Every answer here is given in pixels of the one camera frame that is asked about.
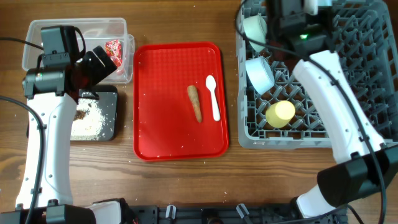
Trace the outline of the white rice pile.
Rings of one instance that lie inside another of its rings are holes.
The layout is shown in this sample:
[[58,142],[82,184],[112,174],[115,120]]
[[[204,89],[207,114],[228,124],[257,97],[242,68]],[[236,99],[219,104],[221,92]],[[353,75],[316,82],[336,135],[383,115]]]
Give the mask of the white rice pile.
[[105,117],[99,106],[99,101],[91,99],[79,99],[76,110],[88,112],[84,119],[73,120],[72,141],[97,141],[103,135]]

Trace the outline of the yellow plastic cup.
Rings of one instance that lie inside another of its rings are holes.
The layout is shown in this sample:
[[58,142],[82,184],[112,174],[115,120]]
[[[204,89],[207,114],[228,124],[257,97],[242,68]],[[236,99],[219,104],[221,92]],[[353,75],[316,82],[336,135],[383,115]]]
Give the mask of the yellow plastic cup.
[[272,104],[266,111],[266,120],[274,128],[283,128],[295,115],[295,106],[289,101]]

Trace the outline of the brown food scrap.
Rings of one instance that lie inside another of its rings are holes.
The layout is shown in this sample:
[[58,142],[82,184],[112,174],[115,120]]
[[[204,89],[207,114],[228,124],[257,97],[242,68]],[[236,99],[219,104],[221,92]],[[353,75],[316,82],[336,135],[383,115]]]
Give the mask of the brown food scrap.
[[88,112],[85,110],[77,110],[73,120],[76,121],[78,119],[84,119],[87,114]]

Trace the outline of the orange carrot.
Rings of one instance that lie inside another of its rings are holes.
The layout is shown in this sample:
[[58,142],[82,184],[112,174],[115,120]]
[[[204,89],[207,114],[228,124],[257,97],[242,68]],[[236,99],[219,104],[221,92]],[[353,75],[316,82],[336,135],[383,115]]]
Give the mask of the orange carrot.
[[200,110],[200,101],[198,97],[197,88],[194,85],[189,85],[187,87],[188,97],[191,101],[195,117],[199,123],[202,122],[201,110]]

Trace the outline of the light blue bowl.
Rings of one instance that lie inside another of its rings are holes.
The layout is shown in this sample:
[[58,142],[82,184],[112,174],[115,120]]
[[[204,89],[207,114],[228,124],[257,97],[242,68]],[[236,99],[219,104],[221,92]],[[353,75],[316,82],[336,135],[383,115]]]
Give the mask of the light blue bowl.
[[263,95],[274,86],[273,71],[264,57],[247,60],[245,67],[250,82],[260,95]]

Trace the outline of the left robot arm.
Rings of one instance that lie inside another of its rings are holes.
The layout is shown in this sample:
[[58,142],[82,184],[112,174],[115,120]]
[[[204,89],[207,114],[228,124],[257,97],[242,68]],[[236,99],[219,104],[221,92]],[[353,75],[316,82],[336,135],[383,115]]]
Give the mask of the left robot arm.
[[42,53],[22,81],[29,113],[24,178],[16,207],[2,223],[136,223],[123,198],[89,207],[73,204],[70,187],[70,137],[81,91],[113,73],[116,65],[102,47],[89,51],[79,28],[41,30]]

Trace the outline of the green bowl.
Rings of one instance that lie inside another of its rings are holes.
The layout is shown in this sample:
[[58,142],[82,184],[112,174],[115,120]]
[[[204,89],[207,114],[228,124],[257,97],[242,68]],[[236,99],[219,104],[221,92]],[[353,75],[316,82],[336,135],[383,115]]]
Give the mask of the green bowl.
[[[262,44],[266,43],[267,24],[260,14],[245,18],[243,20],[243,29],[248,39]],[[264,46],[256,44],[252,41],[249,43],[256,52],[261,52],[265,49]]]

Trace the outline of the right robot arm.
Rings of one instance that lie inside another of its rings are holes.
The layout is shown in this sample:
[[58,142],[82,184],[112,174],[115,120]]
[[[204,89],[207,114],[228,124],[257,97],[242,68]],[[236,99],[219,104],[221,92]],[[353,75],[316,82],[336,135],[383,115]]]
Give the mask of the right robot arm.
[[380,193],[397,174],[397,148],[387,147],[356,99],[333,41],[331,4],[267,1],[267,41],[279,60],[297,57],[293,76],[303,85],[331,140],[336,165],[297,197],[304,218],[324,215]]

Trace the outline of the white plastic spoon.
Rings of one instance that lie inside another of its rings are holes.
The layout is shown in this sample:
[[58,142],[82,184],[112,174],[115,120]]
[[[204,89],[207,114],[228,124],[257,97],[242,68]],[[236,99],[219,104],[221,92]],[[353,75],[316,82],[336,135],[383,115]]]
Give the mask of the white plastic spoon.
[[211,95],[211,107],[212,107],[213,119],[215,121],[219,121],[221,119],[221,115],[220,115],[220,111],[218,108],[218,102],[217,102],[216,95],[215,95],[216,81],[212,75],[207,76],[206,87],[210,91],[210,95]]

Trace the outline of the red snack wrapper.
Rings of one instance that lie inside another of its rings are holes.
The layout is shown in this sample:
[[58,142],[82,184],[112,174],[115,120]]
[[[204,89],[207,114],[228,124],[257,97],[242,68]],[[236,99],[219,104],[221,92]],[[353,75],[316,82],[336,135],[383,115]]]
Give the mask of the red snack wrapper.
[[123,59],[121,48],[122,45],[119,39],[110,40],[109,42],[106,42],[104,46],[106,54],[110,57],[110,59],[117,67],[120,67],[122,65]]

